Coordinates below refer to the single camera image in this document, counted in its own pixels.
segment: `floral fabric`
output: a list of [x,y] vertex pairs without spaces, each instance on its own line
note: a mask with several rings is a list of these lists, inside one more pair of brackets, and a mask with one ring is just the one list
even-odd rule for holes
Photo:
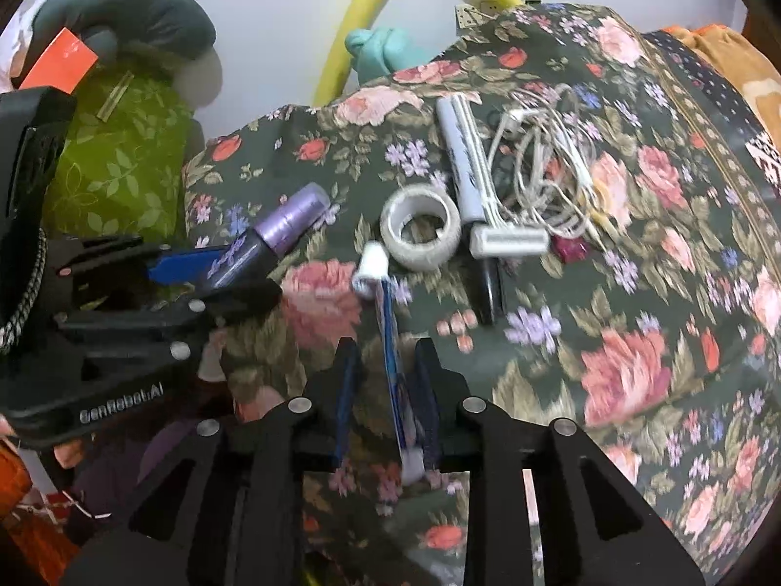
[[[101,108],[124,83],[120,101],[101,121]],[[169,240],[177,228],[178,173],[192,111],[158,72],[136,61],[96,69],[75,94],[76,116],[46,193],[47,231]]]
[[[579,262],[556,254],[505,262],[508,314],[492,328],[470,310],[458,258],[428,273],[392,266],[403,352],[431,336],[443,365],[463,373],[475,395],[519,419],[564,416],[585,426],[710,584],[778,492],[781,206],[764,200],[770,186],[746,138],[719,123],[681,60],[612,11],[519,7],[432,64],[327,107],[280,108],[185,168],[198,246],[230,240],[309,181],[333,198],[275,271],[283,305],[265,325],[227,334],[224,366],[239,405],[251,405],[270,389],[300,393],[340,336],[358,338],[369,379],[349,460],[305,483],[310,543],[350,579],[461,583],[469,492],[466,474],[401,486],[374,311],[349,286],[362,245],[399,186],[448,184],[437,97],[466,93],[488,139],[516,90],[553,101],[559,83],[582,102],[616,239],[604,235],[608,250],[587,248]],[[499,187],[510,154],[505,144]],[[536,519],[532,506],[539,573]]]

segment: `white razor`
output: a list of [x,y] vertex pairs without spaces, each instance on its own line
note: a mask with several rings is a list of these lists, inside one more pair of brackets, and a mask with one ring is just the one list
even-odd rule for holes
[[[475,204],[482,207],[479,218],[475,216],[470,218],[475,222],[470,234],[472,256],[474,258],[522,258],[527,255],[547,253],[550,245],[550,235],[547,231],[538,227],[519,226],[501,216],[501,201],[493,186],[491,168],[483,149],[483,142],[477,132],[470,101],[462,93],[453,93],[437,101],[437,110],[443,123],[445,140],[448,141],[451,150],[462,219],[464,211],[476,211]],[[536,108],[527,111],[529,116],[537,113],[539,110]],[[455,130],[460,136],[458,146],[454,138]]]

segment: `lipstick tube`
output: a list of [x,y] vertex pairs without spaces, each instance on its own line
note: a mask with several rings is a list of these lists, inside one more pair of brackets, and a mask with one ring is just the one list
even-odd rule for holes
[[302,187],[284,205],[238,236],[229,249],[212,262],[201,287],[226,287],[248,271],[268,275],[325,214],[330,204],[328,193],[317,183]]

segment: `roll of tape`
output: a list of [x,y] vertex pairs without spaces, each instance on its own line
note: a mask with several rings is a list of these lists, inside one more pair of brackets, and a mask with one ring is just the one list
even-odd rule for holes
[[[419,215],[444,223],[436,240],[414,244],[401,238],[407,224]],[[450,197],[431,185],[407,185],[394,193],[380,216],[380,235],[390,256],[412,271],[433,271],[455,254],[461,240],[461,216]]]

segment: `orange cloth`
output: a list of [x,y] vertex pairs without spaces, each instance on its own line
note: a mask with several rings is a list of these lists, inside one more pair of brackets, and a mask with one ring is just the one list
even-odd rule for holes
[[696,31],[665,29],[727,79],[748,103],[781,150],[781,75],[745,37],[721,24]]
[[[8,517],[31,488],[30,475],[22,461],[0,443],[0,519]],[[38,569],[49,586],[57,586],[79,548],[51,522],[30,513],[21,513],[20,521],[10,517],[9,522],[9,535],[29,564]]]

